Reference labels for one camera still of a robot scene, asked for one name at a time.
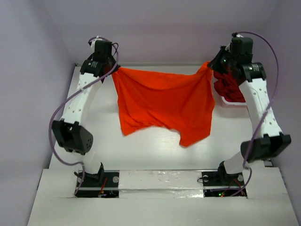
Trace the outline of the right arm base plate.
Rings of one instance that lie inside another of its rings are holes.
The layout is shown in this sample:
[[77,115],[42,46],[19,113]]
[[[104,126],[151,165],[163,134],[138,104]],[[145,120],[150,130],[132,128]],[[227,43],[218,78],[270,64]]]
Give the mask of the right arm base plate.
[[203,186],[205,197],[247,197],[242,173],[227,177],[223,180],[219,178],[217,171],[204,171],[197,180]]

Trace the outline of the orange t shirt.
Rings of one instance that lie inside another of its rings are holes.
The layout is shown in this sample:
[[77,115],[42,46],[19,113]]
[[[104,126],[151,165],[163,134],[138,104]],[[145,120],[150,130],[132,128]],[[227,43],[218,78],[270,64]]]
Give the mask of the orange t shirt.
[[121,67],[112,74],[124,136],[148,127],[175,130],[189,147],[211,134],[215,100],[207,63],[192,75]]

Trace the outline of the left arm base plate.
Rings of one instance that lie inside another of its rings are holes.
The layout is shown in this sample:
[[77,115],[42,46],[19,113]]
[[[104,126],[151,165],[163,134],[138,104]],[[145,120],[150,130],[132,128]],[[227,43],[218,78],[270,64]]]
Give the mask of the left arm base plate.
[[75,196],[78,198],[118,198],[119,171],[105,171],[102,182],[95,182],[92,178],[85,176]]

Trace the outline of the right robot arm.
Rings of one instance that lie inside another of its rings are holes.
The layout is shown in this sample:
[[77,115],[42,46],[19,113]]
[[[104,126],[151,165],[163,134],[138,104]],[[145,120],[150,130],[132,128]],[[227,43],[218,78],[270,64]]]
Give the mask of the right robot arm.
[[221,74],[230,73],[242,93],[252,124],[253,135],[232,158],[220,163],[215,180],[226,185],[256,161],[278,156],[291,143],[274,116],[267,91],[267,76],[261,63],[252,62],[253,40],[234,34],[231,43],[221,46],[208,67]]

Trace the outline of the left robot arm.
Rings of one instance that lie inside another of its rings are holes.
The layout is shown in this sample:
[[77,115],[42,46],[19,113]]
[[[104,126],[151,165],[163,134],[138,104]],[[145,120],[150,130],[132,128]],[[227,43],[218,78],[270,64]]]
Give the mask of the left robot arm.
[[102,86],[104,79],[119,69],[119,54],[117,43],[96,36],[88,41],[93,53],[84,61],[79,71],[79,80],[74,94],[68,97],[61,107],[66,107],[61,119],[51,118],[49,137],[55,137],[58,145],[66,152],[76,157],[75,163],[81,165],[82,171],[75,173],[78,185],[100,186],[104,181],[103,164],[92,152],[93,135],[85,128],[87,115],[94,97]]

